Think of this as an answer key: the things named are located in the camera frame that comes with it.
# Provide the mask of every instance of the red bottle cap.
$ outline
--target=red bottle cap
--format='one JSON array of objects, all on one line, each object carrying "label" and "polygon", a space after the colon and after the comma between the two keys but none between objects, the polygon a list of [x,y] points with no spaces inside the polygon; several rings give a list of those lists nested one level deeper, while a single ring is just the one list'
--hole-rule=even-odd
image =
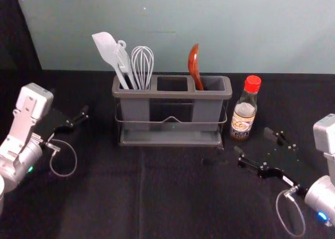
[{"label": "red bottle cap", "polygon": [[250,75],[244,83],[244,90],[248,93],[257,93],[260,90],[262,80],[258,76]]}]

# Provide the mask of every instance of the utensil caddy compartment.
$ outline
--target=utensil caddy compartment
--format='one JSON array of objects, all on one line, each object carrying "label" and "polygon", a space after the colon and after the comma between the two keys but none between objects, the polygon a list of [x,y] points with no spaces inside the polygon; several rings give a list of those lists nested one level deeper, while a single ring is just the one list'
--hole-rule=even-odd
[{"label": "utensil caddy compartment", "polygon": [[232,95],[230,79],[202,76],[204,91],[189,75],[152,75],[149,90],[122,89],[114,77],[120,145],[222,146]]}]

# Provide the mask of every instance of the blue led light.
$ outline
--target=blue led light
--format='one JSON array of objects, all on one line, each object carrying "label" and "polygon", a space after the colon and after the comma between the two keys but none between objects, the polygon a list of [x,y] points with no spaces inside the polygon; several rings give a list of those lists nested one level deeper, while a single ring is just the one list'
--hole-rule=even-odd
[{"label": "blue led light", "polygon": [[321,219],[323,219],[324,221],[328,220],[327,216],[323,212],[319,212],[318,216],[321,217]]}]

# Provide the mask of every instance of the cable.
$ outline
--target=cable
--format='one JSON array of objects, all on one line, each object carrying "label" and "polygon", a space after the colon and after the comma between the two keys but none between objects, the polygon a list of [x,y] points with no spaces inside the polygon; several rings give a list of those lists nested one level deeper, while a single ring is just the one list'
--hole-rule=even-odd
[{"label": "cable", "polygon": [[59,174],[52,167],[52,161],[53,161],[53,158],[55,157],[55,155],[53,155],[53,156],[51,156],[50,162],[49,162],[51,171],[59,177],[69,177],[69,176],[73,175],[75,170],[77,169],[77,153],[75,152],[74,148],[70,144],[68,144],[68,142],[65,142],[65,141],[62,141],[62,140],[52,139],[52,141],[61,142],[61,143],[64,143],[65,145],[69,146],[69,148],[73,152],[75,163],[74,163],[74,168],[71,172],[69,172],[68,174]]},{"label": "cable", "polygon": [[291,236],[293,236],[293,237],[302,237],[302,236],[305,234],[305,232],[306,232],[306,223],[305,223],[304,215],[303,215],[301,209],[299,208],[299,205],[296,203],[295,199],[291,196],[291,193],[288,194],[288,197],[287,197],[287,198],[289,198],[289,199],[294,203],[294,205],[297,207],[298,212],[299,212],[300,217],[301,217],[301,221],[302,221],[302,223],[303,223],[303,231],[302,231],[302,233],[301,233],[300,235],[293,234],[293,233],[287,228],[287,226],[285,225],[285,222],[283,221],[283,219],[282,219],[282,217],[281,217],[281,215],[280,215],[280,213],[279,213],[279,209],[278,209],[278,202],[279,202],[279,198],[280,198],[280,196],[282,196],[282,195],[283,195],[284,193],[286,193],[286,192],[292,192],[292,193],[295,192],[293,189],[294,189],[294,187],[291,188],[291,189],[283,190],[283,191],[281,191],[281,192],[279,193],[279,195],[277,196],[277,200],[276,200],[276,211],[277,211],[277,215],[278,215],[278,217],[279,217],[279,219],[280,219],[280,221],[281,221],[281,223],[282,223],[284,229],[286,230],[286,232],[287,232],[288,234],[290,234]]}]

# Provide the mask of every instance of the bottle label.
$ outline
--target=bottle label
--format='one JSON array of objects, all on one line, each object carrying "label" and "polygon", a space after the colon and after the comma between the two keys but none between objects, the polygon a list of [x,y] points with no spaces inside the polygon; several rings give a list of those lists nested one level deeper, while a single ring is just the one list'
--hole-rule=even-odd
[{"label": "bottle label", "polygon": [[236,138],[248,137],[255,115],[252,117],[239,116],[235,111],[231,120],[231,134]]}]

